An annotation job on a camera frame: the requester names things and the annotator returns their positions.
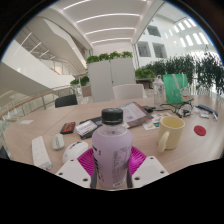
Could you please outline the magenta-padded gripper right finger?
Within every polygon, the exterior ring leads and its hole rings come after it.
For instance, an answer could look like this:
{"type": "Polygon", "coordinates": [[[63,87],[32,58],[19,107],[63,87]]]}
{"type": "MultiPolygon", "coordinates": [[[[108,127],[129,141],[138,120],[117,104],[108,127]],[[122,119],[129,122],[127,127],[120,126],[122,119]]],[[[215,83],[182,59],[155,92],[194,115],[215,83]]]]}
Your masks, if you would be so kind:
{"type": "Polygon", "coordinates": [[[155,156],[146,156],[136,147],[131,149],[127,172],[127,187],[140,188],[168,175],[155,156]]]}

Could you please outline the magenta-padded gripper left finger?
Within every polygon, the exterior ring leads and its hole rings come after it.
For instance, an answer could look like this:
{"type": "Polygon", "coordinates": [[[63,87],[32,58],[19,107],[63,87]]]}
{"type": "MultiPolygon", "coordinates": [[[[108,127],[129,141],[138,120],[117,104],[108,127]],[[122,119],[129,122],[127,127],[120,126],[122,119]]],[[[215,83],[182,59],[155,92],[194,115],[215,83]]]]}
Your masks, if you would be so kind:
{"type": "Polygon", "coordinates": [[[84,188],[95,188],[97,174],[93,150],[88,149],[78,158],[68,160],[56,173],[57,176],[84,188]]]}

